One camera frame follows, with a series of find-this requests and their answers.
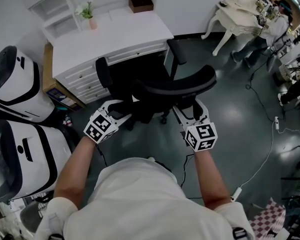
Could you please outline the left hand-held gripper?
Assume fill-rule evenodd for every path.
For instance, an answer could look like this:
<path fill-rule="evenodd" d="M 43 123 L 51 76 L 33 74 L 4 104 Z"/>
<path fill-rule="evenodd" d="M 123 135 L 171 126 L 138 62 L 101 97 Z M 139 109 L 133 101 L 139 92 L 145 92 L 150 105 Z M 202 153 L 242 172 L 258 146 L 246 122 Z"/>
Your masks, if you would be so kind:
<path fill-rule="evenodd" d="M 83 133 L 96 144 L 99 144 L 110 138 L 119 127 L 131 118 L 132 114 L 122 115 L 113 118 L 108 114 L 119 109 L 123 100 L 113 99 L 105 101 L 101 107 L 90 117 Z"/>

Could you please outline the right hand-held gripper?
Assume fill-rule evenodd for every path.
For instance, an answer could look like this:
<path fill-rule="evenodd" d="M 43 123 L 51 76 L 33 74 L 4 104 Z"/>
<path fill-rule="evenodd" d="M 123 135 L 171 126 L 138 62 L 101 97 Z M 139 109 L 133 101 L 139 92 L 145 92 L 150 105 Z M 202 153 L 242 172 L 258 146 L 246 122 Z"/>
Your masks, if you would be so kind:
<path fill-rule="evenodd" d="M 210 122 L 207 107 L 198 98 L 196 99 L 196 102 L 201 109 L 199 120 L 202 122 L 195 122 L 191 126 L 189 126 L 190 120 L 185 117 L 182 110 L 175 105 L 172 109 L 178 123 L 182 127 L 187 127 L 185 129 L 185 141 L 194 152 L 200 152 L 212 149 L 218 139 L 218 134 L 215 124 Z"/>

